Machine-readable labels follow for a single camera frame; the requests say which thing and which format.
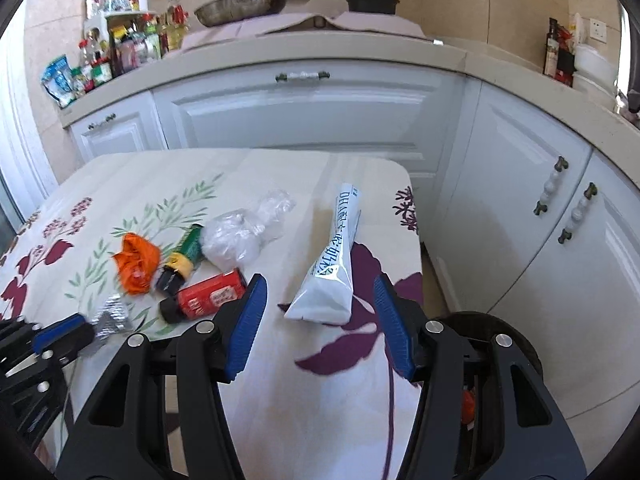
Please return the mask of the steel wok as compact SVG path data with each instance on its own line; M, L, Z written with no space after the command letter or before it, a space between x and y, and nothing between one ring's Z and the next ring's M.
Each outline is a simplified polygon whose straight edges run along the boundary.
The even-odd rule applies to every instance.
M288 0L213 0L194 11L201 25L213 28L225 24L279 14Z

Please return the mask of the white spice rack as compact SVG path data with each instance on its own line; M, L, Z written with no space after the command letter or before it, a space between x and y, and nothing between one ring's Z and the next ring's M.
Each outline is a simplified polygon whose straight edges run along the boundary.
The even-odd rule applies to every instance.
M123 62L139 66L149 58L145 40L146 23L154 14L144 11L99 11L84 23L90 63Z

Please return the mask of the black trash bin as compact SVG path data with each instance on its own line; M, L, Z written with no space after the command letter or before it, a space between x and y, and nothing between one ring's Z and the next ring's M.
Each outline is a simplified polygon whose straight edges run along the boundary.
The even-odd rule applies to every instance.
M544 379L538 354L507 322L480 312L440 319L474 350L464 384L475 396L474 441L503 448L515 429L544 427L552 417L540 394Z

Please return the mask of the orange plastic bag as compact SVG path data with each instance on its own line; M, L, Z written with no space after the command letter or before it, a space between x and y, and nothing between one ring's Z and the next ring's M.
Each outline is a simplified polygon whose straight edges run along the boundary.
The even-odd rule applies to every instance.
M475 396L472 391L464 390L462 396L461 423L472 424L475 420Z

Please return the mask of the silver foil wrapper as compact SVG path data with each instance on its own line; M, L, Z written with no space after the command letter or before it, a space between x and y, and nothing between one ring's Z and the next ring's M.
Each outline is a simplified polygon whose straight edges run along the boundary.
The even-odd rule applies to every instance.
M111 336L131 332L129 310L122 296L115 294L108 297L103 306L96 311L91 324L94 340L100 344L104 344Z

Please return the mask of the clear plastic bag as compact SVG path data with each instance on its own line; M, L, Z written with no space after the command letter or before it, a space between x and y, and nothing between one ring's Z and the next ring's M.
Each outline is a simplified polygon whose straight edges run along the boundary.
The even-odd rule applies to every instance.
M224 273L244 270L283 235L294 198L283 190L265 195L253 208L235 209L209 220L200 234L202 254Z

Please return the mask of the small orange wrapper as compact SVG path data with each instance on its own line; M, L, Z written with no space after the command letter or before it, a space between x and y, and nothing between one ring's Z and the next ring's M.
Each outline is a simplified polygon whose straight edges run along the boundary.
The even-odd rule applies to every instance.
M129 232L122 238L122 250L113 259L119 283L128 295L142 295L150 291L152 278L160 265L160 248Z

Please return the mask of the black clay pot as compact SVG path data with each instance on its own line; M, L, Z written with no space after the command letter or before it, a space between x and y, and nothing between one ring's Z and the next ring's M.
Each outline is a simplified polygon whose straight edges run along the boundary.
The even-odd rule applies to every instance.
M355 13L395 15L399 0L345 0L348 10Z

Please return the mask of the blue white snack bag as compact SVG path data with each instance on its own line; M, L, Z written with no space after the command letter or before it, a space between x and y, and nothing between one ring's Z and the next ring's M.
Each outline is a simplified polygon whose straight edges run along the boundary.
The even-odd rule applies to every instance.
M73 77L65 55L58 56L44 69L40 84L62 110L75 99Z

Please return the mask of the stacked white bowls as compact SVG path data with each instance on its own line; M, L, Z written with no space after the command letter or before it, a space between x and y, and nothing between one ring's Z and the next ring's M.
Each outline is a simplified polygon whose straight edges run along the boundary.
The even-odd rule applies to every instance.
M575 48L573 88L607 110L614 110L617 96L615 81L614 66L594 47L578 44Z

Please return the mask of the pink stove cover cloth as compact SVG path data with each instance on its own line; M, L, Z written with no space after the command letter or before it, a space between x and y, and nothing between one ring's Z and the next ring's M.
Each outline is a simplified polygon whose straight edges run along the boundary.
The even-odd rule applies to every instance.
M181 51L282 32L372 32L427 40L418 24L397 15L343 12L329 18L313 13L281 13L191 32L183 39Z

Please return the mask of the dark olive oil bottle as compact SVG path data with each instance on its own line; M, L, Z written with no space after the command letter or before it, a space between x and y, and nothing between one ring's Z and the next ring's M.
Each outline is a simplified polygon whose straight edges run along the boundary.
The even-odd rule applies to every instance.
M544 76L555 78L559 57L559 32L558 21L549 18L549 28L546 36L546 50L544 51Z

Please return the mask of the white toothpaste tube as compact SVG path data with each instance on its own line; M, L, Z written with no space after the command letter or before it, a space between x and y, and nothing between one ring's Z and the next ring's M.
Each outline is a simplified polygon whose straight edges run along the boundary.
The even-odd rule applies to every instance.
M343 183L335 197L330 239L309 268L284 317L288 320L344 325L352 316L352 245L360 220L360 193Z

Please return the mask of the green yellow small bottle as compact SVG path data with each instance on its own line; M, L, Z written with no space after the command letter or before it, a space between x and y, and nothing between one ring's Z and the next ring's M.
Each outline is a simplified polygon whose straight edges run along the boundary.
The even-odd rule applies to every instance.
M165 297L175 297L203 260L202 229L201 224L192 224L164 263L155 289Z

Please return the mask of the red small bottle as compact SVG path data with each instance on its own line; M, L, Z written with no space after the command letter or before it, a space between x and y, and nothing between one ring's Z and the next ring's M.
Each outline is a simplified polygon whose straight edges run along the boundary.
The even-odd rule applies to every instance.
M183 287L163 299L158 305L160 316L168 324L178 324L214 315L223 304L240 299L246 286L244 275L239 269L215 275Z

